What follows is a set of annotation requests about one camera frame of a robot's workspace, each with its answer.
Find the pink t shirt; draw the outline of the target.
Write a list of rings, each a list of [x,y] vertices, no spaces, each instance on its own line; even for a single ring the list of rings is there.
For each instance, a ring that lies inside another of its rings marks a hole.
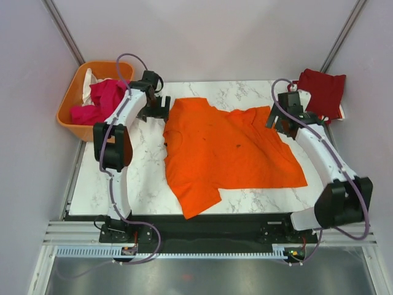
[[[96,106],[73,106],[70,109],[71,123],[93,126],[104,122],[117,108],[126,92],[122,81],[110,79],[107,86],[98,94]]]

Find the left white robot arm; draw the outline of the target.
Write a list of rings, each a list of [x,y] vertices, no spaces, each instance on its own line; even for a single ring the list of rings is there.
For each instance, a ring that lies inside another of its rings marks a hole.
[[[109,188],[111,219],[121,220],[113,233],[122,242],[134,237],[134,225],[126,220],[131,216],[128,201],[127,169],[133,157],[129,129],[136,119],[169,119],[170,96],[160,96],[157,88],[163,79],[155,72],[145,70],[142,79],[126,85],[126,92],[115,111],[103,122],[93,126],[94,156],[99,170],[106,175]]]

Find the orange t shirt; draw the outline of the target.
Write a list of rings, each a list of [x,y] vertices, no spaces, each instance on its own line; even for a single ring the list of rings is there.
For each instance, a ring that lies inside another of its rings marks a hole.
[[[185,219],[221,201],[220,189],[307,185],[278,133],[266,128],[270,107],[221,111],[205,98],[176,99],[163,137],[165,176]]]

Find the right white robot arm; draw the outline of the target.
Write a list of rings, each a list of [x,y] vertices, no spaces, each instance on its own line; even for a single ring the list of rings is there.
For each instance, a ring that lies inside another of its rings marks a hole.
[[[280,93],[266,126],[292,138],[314,165],[324,190],[313,207],[293,212],[291,221],[281,226],[282,237],[297,241],[304,230],[338,228],[366,221],[373,184],[348,167],[325,133],[324,123],[305,112],[298,91]]]

